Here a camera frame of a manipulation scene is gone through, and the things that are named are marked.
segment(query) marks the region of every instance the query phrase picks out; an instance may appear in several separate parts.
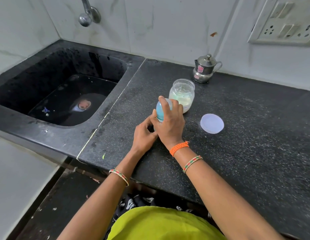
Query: faucet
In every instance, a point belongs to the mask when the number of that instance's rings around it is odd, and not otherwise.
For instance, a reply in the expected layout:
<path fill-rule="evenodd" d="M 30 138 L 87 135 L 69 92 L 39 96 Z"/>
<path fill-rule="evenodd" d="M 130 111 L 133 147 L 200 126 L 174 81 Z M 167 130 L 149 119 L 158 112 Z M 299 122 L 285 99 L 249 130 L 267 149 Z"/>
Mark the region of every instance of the faucet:
<path fill-rule="evenodd" d="M 99 11 L 95 7 L 92 7 L 88 0 L 82 0 L 82 2 L 84 5 L 85 13 L 79 15 L 78 22 L 84 27 L 91 25 L 92 21 L 96 24 L 100 23 L 101 15 Z"/>

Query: sink basin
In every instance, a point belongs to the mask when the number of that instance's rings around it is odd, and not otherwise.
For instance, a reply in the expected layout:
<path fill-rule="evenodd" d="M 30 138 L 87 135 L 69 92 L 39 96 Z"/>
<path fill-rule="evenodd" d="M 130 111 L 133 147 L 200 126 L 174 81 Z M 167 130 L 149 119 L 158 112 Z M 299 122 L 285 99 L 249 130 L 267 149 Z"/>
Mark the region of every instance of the sink basin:
<path fill-rule="evenodd" d="M 56 125 L 88 120 L 123 77 L 111 56 L 59 48 L 0 85 L 0 105 Z"/>

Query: forearm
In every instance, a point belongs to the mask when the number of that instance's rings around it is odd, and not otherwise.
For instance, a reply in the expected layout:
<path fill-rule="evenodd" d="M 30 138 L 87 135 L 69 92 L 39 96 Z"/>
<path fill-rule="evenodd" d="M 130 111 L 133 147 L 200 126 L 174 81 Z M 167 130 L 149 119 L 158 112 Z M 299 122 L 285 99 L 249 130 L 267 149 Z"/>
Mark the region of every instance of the forearm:
<path fill-rule="evenodd" d="M 116 169 L 130 178 L 141 156 L 141 153 L 130 151 Z M 58 240 L 100 240 L 107 230 L 125 187 L 125 181 L 111 173 L 73 216 Z"/>
<path fill-rule="evenodd" d="M 174 156 L 183 168 L 197 155 L 186 147 L 178 150 Z M 193 163 L 186 174 L 228 239 L 282 239 L 265 219 L 203 160 Z"/>

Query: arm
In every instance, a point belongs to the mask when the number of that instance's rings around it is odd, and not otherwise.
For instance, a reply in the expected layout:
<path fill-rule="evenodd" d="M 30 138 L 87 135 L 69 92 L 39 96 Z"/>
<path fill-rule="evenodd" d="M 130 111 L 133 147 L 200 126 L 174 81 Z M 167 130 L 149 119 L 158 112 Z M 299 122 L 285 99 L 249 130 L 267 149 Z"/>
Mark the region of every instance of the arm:
<path fill-rule="evenodd" d="M 157 132 L 148 131 L 149 124 L 151 121 L 148 117 L 136 127 L 132 149 L 116 167 L 116 170 L 127 178 L 130 178 L 137 162 L 157 138 Z M 125 187 L 125 181 L 117 174 L 111 173 L 73 216 L 58 240 L 100 240 L 107 230 Z"/>
<path fill-rule="evenodd" d="M 151 121 L 159 138 L 170 150 L 183 142 L 181 135 L 184 128 L 183 106 L 172 100 L 173 109 L 160 96 L 159 101 L 164 111 L 164 121 L 157 120 L 156 110 Z M 179 149 L 174 157 L 179 165 L 184 166 L 197 154 L 190 148 Z M 196 161 L 186 171 L 187 176 L 199 193 L 207 210 L 227 239 L 283 239 L 225 180 L 222 179 L 203 160 Z"/>

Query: blue bottle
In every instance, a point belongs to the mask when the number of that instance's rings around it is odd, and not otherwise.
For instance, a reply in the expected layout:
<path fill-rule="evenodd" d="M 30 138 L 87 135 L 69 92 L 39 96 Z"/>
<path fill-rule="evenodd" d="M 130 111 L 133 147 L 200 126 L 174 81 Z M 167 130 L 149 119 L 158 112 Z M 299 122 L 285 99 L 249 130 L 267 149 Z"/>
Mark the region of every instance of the blue bottle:
<path fill-rule="evenodd" d="M 173 103 L 172 101 L 170 101 L 168 98 L 165 98 L 166 101 L 169 104 L 169 108 L 172 110 L 173 109 Z M 157 113 L 157 119 L 159 122 L 163 122 L 164 120 L 164 111 L 162 108 L 162 104 L 158 101 L 157 105 L 156 105 L 156 113 Z"/>

